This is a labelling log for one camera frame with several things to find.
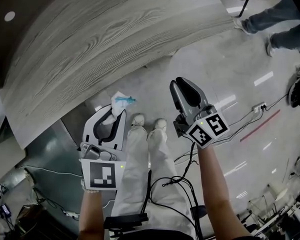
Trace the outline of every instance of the jeans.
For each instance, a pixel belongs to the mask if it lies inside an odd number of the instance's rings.
[[[149,158],[152,170],[151,184],[159,178],[177,175],[175,162],[166,144],[167,134],[161,129],[155,129],[148,137],[147,135],[147,131],[140,125],[133,126],[128,133],[126,166],[111,216],[140,213],[147,194]],[[191,219],[190,207],[177,184],[162,186],[168,181],[162,179],[153,186],[151,191],[153,201],[172,207]],[[175,230],[196,239],[192,224],[174,210],[148,202],[145,212],[149,221],[137,226],[136,230]]]
[[[281,0],[274,7],[242,21],[242,26],[247,32],[255,34],[277,23],[289,20],[300,20],[300,12],[293,0]],[[273,34],[270,37],[270,43],[273,48],[299,50],[300,24],[288,31]]]

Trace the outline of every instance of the sneaker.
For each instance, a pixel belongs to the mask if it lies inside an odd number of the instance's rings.
[[[268,56],[270,56],[270,57],[273,57],[276,49],[272,47],[270,38],[271,38],[271,36],[269,36],[266,40],[266,54],[268,54]]]
[[[145,117],[143,114],[137,114],[134,116],[132,120],[131,126],[144,126],[145,124]]]
[[[166,129],[167,129],[167,121],[165,119],[158,119],[156,122],[155,122],[155,125],[154,125],[154,129],[161,129],[163,130],[164,132],[166,132]]]
[[[248,31],[245,30],[245,28],[242,26],[242,21],[238,18],[232,18],[234,22],[234,28],[238,30],[242,30],[247,35],[251,35]]]

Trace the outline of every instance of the wooden table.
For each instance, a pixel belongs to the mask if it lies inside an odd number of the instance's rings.
[[[18,143],[25,148],[126,74],[233,26],[220,0],[54,0],[24,35],[0,91]]]

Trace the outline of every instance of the human arm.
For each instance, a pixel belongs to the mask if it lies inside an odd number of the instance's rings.
[[[101,192],[84,192],[79,219],[79,240],[103,240],[104,215]]]
[[[217,240],[251,236],[232,210],[227,183],[214,148],[198,147],[204,204]]]

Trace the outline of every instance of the black device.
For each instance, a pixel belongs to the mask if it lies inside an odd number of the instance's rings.
[[[6,204],[0,205],[0,216],[1,216],[1,218],[10,218],[11,217],[10,209]]]
[[[107,217],[105,218],[103,227],[114,233],[110,238],[118,238],[122,236],[124,232],[134,231],[134,227],[141,226],[142,222],[148,220],[149,218],[146,213]]]

